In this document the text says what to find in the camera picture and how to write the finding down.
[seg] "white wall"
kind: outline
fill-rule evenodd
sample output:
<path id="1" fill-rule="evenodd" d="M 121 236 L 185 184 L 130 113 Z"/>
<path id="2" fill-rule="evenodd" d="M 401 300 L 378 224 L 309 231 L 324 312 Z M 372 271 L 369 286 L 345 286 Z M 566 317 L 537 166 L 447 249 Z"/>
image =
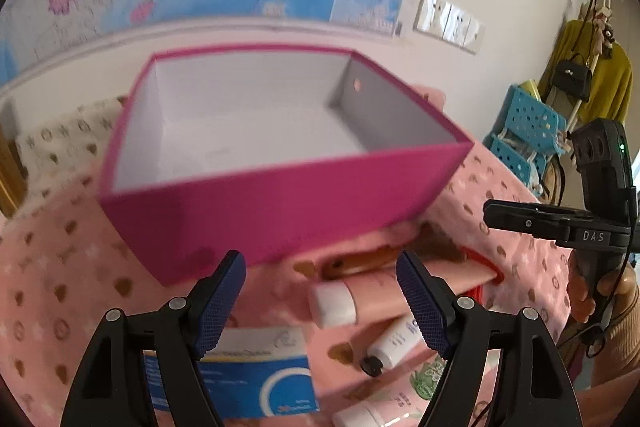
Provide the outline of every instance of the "white wall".
<path id="1" fill-rule="evenodd" d="M 75 105 L 128 89 L 148 55 L 167 48 L 238 41 L 306 41 L 360 49 L 408 83 L 446 92 L 446 112 L 484 136 L 510 84 L 540 76 L 563 18 L 584 0 L 450 0 L 487 27 L 476 56 L 411 30 L 419 0 L 404 0 L 404 31 L 392 41 L 336 26 L 266 20 L 202 20 L 131 30 L 59 55 L 0 90 L 6 133 Z"/>

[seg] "blue box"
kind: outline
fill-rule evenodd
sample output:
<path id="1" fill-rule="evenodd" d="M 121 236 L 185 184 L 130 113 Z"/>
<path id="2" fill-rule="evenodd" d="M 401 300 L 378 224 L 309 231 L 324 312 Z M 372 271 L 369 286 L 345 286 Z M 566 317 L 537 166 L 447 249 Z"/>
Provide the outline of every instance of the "blue box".
<path id="1" fill-rule="evenodd" d="M 145 351 L 145 368 L 154 408 L 169 410 L 153 351 Z M 319 409 L 299 327 L 227 328 L 198 368 L 223 419 Z"/>

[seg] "wall switch panel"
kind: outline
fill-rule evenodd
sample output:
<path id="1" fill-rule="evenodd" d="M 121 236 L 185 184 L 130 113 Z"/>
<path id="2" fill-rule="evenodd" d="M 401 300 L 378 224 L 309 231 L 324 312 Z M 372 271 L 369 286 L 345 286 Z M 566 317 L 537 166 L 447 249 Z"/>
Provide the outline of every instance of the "wall switch panel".
<path id="1" fill-rule="evenodd" d="M 471 19 L 469 23 L 469 29 L 466 32 L 465 42 L 463 44 L 464 49 L 473 54 L 478 53 L 482 41 L 484 40 L 484 25 L 478 19 Z"/>
<path id="2" fill-rule="evenodd" d="M 414 29 L 442 38 L 450 10 L 451 4 L 445 0 L 420 0 Z"/>
<path id="3" fill-rule="evenodd" d="M 471 14 L 458 6 L 451 6 L 447 26 L 442 36 L 447 42 L 462 47 L 465 44 L 466 32 L 471 23 Z"/>
<path id="4" fill-rule="evenodd" d="M 485 28 L 471 13 L 447 0 L 420 0 L 414 31 L 476 54 L 482 45 Z"/>

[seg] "finger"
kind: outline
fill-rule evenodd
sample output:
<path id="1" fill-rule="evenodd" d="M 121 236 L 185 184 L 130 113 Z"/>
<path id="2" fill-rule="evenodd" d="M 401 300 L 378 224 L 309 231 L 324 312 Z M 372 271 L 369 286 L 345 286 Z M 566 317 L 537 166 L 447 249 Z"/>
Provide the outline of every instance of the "finger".
<path id="1" fill-rule="evenodd" d="M 601 295 L 611 295 L 613 286 L 618 279 L 619 273 L 620 272 L 618 270 L 615 270 L 613 272 L 607 273 L 602 279 L 600 279 L 597 288 L 598 292 Z M 630 264 L 627 264 L 625 266 L 622 279 L 620 280 L 620 284 L 618 285 L 618 288 L 616 288 L 616 295 L 627 295 L 629 293 L 635 293 L 637 285 L 638 280 L 636 279 L 636 272 Z"/>
<path id="2" fill-rule="evenodd" d="M 569 255 L 569 271 L 577 269 L 577 264 L 575 262 L 575 250 L 571 251 Z"/>
<path id="3" fill-rule="evenodd" d="M 566 292 L 569 295 L 570 301 L 584 301 L 587 295 L 589 295 L 587 281 L 580 275 L 570 276 L 569 282 L 566 285 Z"/>
<path id="4" fill-rule="evenodd" d="M 589 317 L 593 315 L 595 309 L 596 302 L 591 298 L 588 298 L 583 302 L 576 302 L 571 304 L 572 316 L 575 320 L 582 323 L 585 323 L 589 319 Z"/>

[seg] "hand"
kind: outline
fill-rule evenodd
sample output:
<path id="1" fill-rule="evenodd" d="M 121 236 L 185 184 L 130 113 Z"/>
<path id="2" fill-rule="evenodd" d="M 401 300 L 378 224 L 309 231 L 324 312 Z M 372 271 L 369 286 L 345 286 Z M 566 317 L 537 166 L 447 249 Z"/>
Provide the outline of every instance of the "hand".
<path id="1" fill-rule="evenodd" d="M 611 295 L 618 273 L 618 270 L 607 273 L 598 281 L 596 289 L 601 295 Z M 612 313 L 613 318 L 619 316 L 631 306 L 636 297 L 637 287 L 638 280 L 636 279 L 636 272 L 630 264 L 627 264 L 624 275 L 616 289 L 616 298 Z M 596 302 L 588 296 L 589 288 L 587 288 L 586 281 L 578 271 L 573 252 L 569 258 L 569 282 L 566 285 L 566 292 L 569 295 L 572 317 L 580 323 L 587 322 L 596 309 Z"/>

